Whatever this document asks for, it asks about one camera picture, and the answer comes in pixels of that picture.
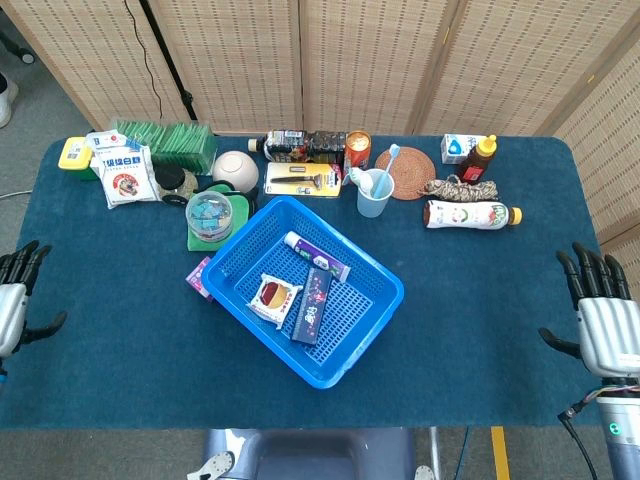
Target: blue plastic basket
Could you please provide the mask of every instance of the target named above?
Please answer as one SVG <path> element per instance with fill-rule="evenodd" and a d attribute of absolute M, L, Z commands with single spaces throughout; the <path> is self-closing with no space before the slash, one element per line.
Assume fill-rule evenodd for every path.
<path fill-rule="evenodd" d="M 351 272 L 331 283 L 318 342 L 290 340 L 300 309 L 298 294 L 281 330 L 246 304 L 267 273 L 303 285 L 311 264 L 284 244 L 293 230 Z M 204 287 L 251 333 L 315 388 L 335 385 L 391 319 L 404 296 L 398 277 L 297 200 L 279 197 L 256 214 L 207 265 Z"/>

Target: floor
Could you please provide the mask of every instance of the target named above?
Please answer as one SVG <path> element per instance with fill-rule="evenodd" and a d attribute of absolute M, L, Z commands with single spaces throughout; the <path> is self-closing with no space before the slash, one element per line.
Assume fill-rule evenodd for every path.
<path fill-rule="evenodd" d="M 20 39 L 24 45 L 1 12 L 0 30 Z M 84 135 L 90 126 L 42 63 L 24 65 L 0 46 L 0 70 L 20 87 L 14 104 L 14 117 L 7 127 L 0 130 L 2 195 L 31 189 L 47 147 L 59 138 Z M 14 250 L 28 201 L 28 196 L 0 200 L 0 224 L 3 226 L 0 230 L 0 253 Z M 600 429 L 579 427 L 577 430 L 591 454 L 599 478 L 611 479 Z M 455 478 L 464 433 L 464 428 L 440 431 L 443 479 Z M 513 479 L 589 478 L 577 447 L 561 427 L 507 428 L 505 438 Z M 0 432 L 0 471 L 3 480 L 186 478 L 187 472 L 199 468 L 203 441 L 204 432 L 193 430 Z M 429 464 L 425 430 L 416 431 L 416 444 L 418 462 Z M 488 428 L 470 430 L 463 469 L 457 478 L 496 478 Z"/>

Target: dark blue tablecloth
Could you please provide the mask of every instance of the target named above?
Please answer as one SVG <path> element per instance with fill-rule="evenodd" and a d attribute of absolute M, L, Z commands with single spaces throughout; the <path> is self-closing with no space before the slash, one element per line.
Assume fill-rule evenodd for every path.
<path fill-rule="evenodd" d="M 375 137 L 372 161 L 396 142 L 426 152 L 438 176 L 440 137 Z M 548 348 L 539 326 L 577 338 L 556 249 L 596 248 L 565 144 L 500 138 L 486 179 L 520 226 L 426 230 L 424 200 L 391 200 L 378 219 L 356 191 L 303 199 L 386 265 L 405 299 L 337 386 L 314 390 L 217 304 L 184 281 L 204 257 L 186 250 L 184 211 L 162 203 L 107 210 L 98 182 L 58 170 L 46 153 L 20 245 L 54 246 L 29 305 L 32 326 L 68 310 L 53 338 L 5 367 L 0 425 L 22 427 L 346 427 L 545 425 L 595 385 Z M 246 138 L 219 138 L 219 151 Z M 263 170 L 263 159 L 254 156 Z M 260 197 L 264 205 L 268 198 Z M 589 419 L 593 414 L 583 415 Z"/>

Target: orange can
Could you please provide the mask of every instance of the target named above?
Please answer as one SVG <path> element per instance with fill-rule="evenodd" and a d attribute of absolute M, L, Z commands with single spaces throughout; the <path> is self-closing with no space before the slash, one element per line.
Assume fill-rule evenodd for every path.
<path fill-rule="evenodd" d="M 350 167 L 365 169 L 369 165 L 371 136 L 364 130 L 354 130 L 347 135 L 344 150 L 345 170 Z"/>

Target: yellow tape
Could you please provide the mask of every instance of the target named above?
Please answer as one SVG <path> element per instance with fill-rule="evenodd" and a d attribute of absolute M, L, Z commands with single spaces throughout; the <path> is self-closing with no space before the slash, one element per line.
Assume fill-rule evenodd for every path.
<path fill-rule="evenodd" d="M 507 445 L 504 442 L 504 428 L 491 427 L 491 443 L 493 443 L 493 459 L 496 462 L 496 480 L 509 480 L 509 461 Z"/>

